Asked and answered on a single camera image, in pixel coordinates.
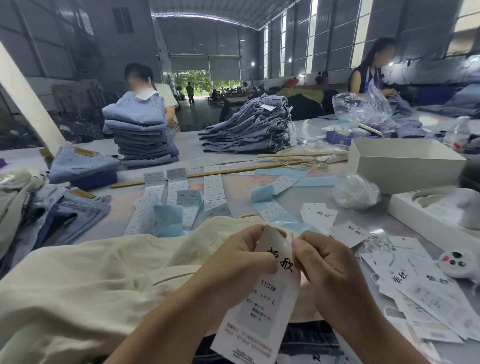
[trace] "person's left hand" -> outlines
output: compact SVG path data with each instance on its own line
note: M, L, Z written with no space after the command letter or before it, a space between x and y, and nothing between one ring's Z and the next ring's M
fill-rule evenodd
M245 299L262 274L276 273L271 253L253 251L264 229L254 225L231 235L184 285L208 300L214 321Z

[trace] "crumpled plastic wrap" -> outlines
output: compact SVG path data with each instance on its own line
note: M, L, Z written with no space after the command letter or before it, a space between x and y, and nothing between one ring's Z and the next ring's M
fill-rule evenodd
M345 172L338 175L332 196L340 207L364 210L380 201L380 189L358 174Z
M359 123L368 125L380 132L391 133L398 124L392 119L393 111L388 100L370 80L368 92L362 97L351 92L333 96L332 104L339 121L349 121L350 127Z

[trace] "green fabric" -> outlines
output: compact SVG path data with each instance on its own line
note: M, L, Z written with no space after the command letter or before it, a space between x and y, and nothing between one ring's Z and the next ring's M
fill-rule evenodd
M297 88L297 87L287 87L282 88L276 93L278 96L290 97L297 94L302 94L305 97L308 97L310 100L314 100L319 104L322 103L324 99L324 92L322 90L310 90L307 88Z

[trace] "plastic bottle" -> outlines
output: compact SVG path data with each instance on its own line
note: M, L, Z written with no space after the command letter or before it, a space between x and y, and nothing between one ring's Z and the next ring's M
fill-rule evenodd
M471 134L470 128L468 127L469 120L470 118L468 116L460 116L457 118L455 126L445 133L444 146L454 151L460 151L464 148Z

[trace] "man standing in doorway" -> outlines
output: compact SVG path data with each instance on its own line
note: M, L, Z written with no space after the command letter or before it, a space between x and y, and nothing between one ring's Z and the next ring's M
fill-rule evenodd
M193 99L193 87L190 82L188 82L188 86L186 87L187 89L187 95L188 95L188 100L190 101L191 104L195 104L195 100Z

